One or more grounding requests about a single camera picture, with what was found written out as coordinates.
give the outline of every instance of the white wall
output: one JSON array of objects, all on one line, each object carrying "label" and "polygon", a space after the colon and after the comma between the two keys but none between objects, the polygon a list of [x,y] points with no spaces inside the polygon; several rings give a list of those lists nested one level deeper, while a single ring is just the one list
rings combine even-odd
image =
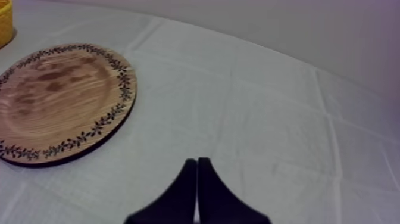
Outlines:
[{"label": "white wall", "polygon": [[184,21],[275,49],[380,93],[400,89],[400,0],[66,1]]}]

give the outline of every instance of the yellow object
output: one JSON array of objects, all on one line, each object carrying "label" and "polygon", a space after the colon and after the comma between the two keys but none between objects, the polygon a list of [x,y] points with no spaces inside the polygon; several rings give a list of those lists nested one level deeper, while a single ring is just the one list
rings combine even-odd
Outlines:
[{"label": "yellow object", "polygon": [[11,0],[0,0],[0,48],[13,38],[13,7]]}]

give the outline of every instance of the wooden charger plate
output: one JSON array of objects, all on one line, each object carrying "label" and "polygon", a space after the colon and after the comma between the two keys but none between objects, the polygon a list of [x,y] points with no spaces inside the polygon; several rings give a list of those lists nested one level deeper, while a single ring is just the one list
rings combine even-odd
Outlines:
[{"label": "wooden charger plate", "polygon": [[133,69],[110,49],[35,52],[0,76],[0,158],[43,167],[87,154],[122,124],[136,93]]}]

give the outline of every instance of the wood grain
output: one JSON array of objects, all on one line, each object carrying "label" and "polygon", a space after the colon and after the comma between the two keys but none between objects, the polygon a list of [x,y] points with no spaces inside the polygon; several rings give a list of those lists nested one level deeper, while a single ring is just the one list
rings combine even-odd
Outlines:
[{"label": "wood grain", "polygon": [[0,77],[0,157],[49,163],[86,150],[127,116],[136,91],[130,64],[110,49],[35,52]]}]

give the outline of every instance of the table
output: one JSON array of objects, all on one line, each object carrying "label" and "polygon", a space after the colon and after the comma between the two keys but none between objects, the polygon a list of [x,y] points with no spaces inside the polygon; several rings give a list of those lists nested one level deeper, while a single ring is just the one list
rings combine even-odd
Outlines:
[{"label": "table", "polygon": [[190,24],[128,11],[14,1],[0,71],[41,48],[94,43],[124,55],[139,92],[127,122],[72,163],[0,163],[0,223],[123,223],[210,157],[273,223],[400,222],[400,125],[335,74]]}]

